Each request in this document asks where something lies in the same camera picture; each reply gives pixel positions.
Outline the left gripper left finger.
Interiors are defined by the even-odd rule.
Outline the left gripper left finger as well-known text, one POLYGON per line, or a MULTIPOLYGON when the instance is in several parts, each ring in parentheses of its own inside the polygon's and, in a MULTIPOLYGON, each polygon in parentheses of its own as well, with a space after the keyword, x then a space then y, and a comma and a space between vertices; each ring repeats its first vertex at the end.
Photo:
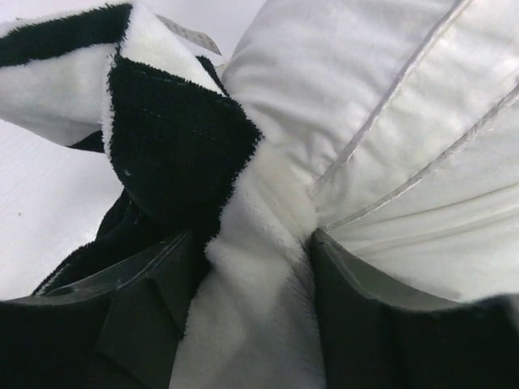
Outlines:
POLYGON ((3 301, 2 387, 168 387, 206 271, 186 231, 75 283, 3 301))

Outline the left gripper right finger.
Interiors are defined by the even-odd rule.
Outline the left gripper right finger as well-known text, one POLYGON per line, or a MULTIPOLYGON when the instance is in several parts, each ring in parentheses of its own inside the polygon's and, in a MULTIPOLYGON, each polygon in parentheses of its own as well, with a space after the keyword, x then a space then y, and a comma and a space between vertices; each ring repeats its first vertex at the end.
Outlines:
POLYGON ((310 260, 328 387, 517 387, 517 296, 466 303, 433 296, 321 230, 312 236, 310 260))

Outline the black white striped pillowcase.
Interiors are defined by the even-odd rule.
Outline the black white striped pillowcase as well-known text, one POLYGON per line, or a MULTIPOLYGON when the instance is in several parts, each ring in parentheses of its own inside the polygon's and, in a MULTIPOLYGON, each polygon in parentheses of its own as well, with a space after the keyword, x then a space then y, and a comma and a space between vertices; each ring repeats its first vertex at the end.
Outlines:
POLYGON ((1 117, 106 154, 123 186, 29 296, 191 232, 207 271, 166 388, 325 387, 307 189, 161 18, 131 1, 3 24, 1 117))

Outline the white pillow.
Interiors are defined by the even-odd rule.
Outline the white pillow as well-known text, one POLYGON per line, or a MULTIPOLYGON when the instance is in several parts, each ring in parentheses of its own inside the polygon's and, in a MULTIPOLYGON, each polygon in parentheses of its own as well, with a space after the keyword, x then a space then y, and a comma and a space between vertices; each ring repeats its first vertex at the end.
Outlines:
POLYGON ((518 290, 517 1, 268 1, 224 82, 349 252, 452 300, 518 290))

